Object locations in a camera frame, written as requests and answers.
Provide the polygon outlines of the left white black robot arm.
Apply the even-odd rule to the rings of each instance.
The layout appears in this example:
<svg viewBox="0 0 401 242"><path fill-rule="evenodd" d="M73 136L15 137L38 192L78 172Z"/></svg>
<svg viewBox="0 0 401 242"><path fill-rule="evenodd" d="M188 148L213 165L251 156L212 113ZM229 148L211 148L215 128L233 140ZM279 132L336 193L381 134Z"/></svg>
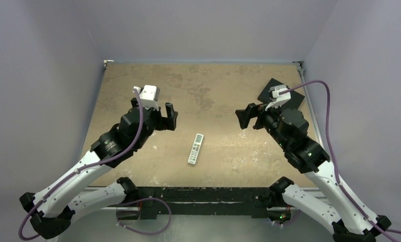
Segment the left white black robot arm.
<svg viewBox="0 0 401 242"><path fill-rule="evenodd" d="M51 239L66 231L78 219L111 205L141 206L151 200L140 193L128 177L93 192L83 190L142 148L155 131L176 129L178 112L166 103L166 116L160 108L132 100L131 109L120 122L102 134L85 155L57 181L37 193L24 193L20 203L36 237Z"/></svg>

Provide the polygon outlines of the white remote control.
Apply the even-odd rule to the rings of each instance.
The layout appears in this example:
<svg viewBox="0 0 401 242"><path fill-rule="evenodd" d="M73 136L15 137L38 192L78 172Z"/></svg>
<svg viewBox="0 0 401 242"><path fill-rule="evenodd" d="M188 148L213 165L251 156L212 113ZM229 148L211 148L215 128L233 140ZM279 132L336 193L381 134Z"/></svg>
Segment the white remote control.
<svg viewBox="0 0 401 242"><path fill-rule="evenodd" d="M195 165L204 139L203 134L196 134L187 160L188 164Z"/></svg>

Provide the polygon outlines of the black foam block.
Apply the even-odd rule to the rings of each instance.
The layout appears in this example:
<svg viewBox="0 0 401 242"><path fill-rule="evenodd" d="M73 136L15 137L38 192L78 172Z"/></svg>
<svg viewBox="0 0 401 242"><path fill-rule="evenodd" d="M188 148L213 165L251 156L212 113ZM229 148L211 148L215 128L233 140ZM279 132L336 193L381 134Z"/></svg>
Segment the black foam block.
<svg viewBox="0 0 401 242"><path fill-rule="evenodd" d="M257 97L257 100L260 101L261 103L269 102L270 101L269 90L271 87L277 85L283 85L283 83L274 78L271 78L269 82L266 84L266 86L263 88L263 90L260 92L259 96ZM303 100L305 99L304 95L299 94L296 91L291 91L290 93L291 93L291 99L282 105L282 109L289 109L289 108L298 109L302 104Z"/></svg>

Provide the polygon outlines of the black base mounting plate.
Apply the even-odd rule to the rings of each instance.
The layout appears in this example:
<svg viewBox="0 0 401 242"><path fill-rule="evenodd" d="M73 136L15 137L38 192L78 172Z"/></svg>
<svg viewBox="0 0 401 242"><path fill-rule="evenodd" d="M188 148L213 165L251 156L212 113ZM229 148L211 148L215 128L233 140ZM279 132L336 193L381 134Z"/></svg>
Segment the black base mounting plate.
<svg viewBox="0 0 401 242"><path fill-rule="evenodd" d="M158 215L214 215L267 218L280 207L283 198L269 188L237 187L139 187L126 199L141 204L141 218Z"/></svg>

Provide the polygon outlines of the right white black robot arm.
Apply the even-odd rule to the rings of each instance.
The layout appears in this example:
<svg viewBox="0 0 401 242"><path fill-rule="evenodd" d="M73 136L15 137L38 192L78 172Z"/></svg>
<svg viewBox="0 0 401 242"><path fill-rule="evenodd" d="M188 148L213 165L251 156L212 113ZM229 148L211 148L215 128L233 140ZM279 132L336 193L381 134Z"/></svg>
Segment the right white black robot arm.
<svg viewBox="0 0 401 242"><path fill-rule="evenodd" d="M256 118L253 129L265 129L282 148L287 161L328 200L325 203L307 194L283 176L270 186L269 207L285 203L298 208L321 224L334 241L376 241L391 226L386 216L370 210L350 188L341 189L346 182L336 174L323 147L307 135L309 123L301 111L251 103L235 114L242 129Z"/></svg>

